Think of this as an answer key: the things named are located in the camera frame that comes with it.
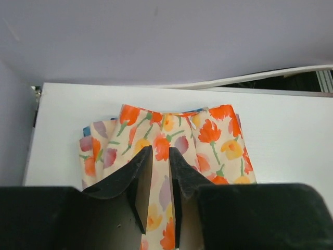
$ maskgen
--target table top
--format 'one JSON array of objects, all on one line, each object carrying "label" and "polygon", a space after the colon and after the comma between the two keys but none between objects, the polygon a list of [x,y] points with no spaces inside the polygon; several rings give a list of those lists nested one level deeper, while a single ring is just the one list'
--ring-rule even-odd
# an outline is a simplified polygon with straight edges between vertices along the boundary
[{"label": "table top", "polygon": [[333,211],[333,98],[229,91],[46,83],[25,185],[81,187],[78,140],[122,104],[176,112],[232,104],[259,183],[313,186]]}]

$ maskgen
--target folded fabric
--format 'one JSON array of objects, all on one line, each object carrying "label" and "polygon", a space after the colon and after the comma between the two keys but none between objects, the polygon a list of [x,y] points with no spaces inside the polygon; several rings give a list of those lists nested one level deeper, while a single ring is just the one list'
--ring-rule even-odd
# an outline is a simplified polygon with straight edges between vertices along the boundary
[{"label": "folded fabric", "polygon": [[[104,123],[93,123],[91,136],[80,140],[81,153],[86,154],[80,157],[83,173],[90,174],[83,178],[86,185],[117,171],[144,146],[153,146],[147,233],[142,238],[142,249],[174,249],[170,146],[177,147],[190,165],[215,184],[255,182],[241,128],[230,105],[179,114],[123,105],[112,126]],[[84,142],[89,140],[92,146],[82,152]],[[95,163],[95,174],[90,161]]]}]

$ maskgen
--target cloth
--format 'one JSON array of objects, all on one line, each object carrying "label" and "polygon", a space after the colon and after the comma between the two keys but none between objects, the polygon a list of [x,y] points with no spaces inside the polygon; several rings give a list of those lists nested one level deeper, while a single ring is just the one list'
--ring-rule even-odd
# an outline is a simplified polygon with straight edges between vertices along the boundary
[{"label": "cloth", "polygon": [[230,105],[187,113],[123,105],[118,119],[95,122],[90,131],[91,135],[80,140],[85,186],[120,169],[144,146],[153,146],[144,250],[174,249],[170,146],[177,147],[190,165],[215,184],[255,183],[240,123]]}]

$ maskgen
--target pink flower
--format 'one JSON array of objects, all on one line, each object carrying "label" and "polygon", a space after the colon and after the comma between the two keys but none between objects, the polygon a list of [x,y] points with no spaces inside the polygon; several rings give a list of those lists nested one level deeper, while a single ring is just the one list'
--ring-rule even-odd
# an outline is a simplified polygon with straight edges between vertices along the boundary
[{"label": "pink flower", "polygon": [[183,135],[179,137],[175,142],[175,147],[178,148],[181,154],[184,154],[188,150],[188,141],[186,136]]},{"label": "pink flower", "polygon": [[104,168],[111,167],[116,160],[117,150],[113,148],[106,149],[104,158]]},{"label": "pink flower", "polygon": [[92,137],[87,136],[80,140],[80,148],[82,152],[87,152],[93,149]]}]

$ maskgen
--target garment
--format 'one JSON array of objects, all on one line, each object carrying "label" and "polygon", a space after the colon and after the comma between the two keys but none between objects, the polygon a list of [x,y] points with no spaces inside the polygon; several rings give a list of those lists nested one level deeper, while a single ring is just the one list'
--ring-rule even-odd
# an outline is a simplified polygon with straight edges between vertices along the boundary
[{"label": "garment", "polygon": [[[177,147],[191,166],[215,184],[255,182],[241,128],[230,105],[176,114],[123,105],[119,118],[112,122],[111,126],[105,122],[90,126],[87,140],[92,141],[95,179],[93,171],[86,168],[85,161],[90,158],[80,157],[85,175],[92,174],[83,179],[89,185],[105,178],[144,146],[153,146],[147,232],[142,238],[142,249],[174,249],[170,146]],[[91,150],[85,153],[91,157]]]}]

